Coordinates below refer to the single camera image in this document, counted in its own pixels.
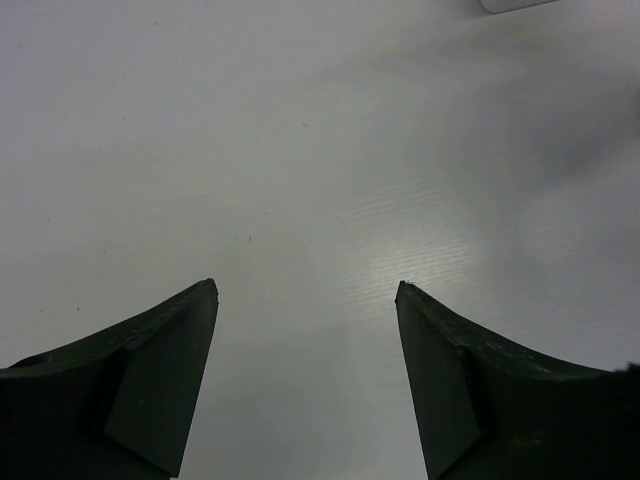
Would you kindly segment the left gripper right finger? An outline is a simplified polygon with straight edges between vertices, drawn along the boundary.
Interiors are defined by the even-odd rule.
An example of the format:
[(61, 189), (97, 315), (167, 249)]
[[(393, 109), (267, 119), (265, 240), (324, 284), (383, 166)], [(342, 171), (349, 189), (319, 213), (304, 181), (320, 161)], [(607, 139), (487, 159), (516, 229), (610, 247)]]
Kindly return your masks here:
[(537, 352), (403, 282), (399, 333), (431, 479), (635, 479), (639, 368)]

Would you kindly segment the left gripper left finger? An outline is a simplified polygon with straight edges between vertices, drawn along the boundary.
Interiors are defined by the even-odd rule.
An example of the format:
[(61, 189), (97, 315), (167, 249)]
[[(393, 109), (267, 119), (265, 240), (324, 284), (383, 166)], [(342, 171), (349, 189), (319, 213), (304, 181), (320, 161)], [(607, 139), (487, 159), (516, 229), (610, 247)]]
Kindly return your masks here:
[(218, 306), (205, 279), (2, 369), (2, 478), (177, 478)]

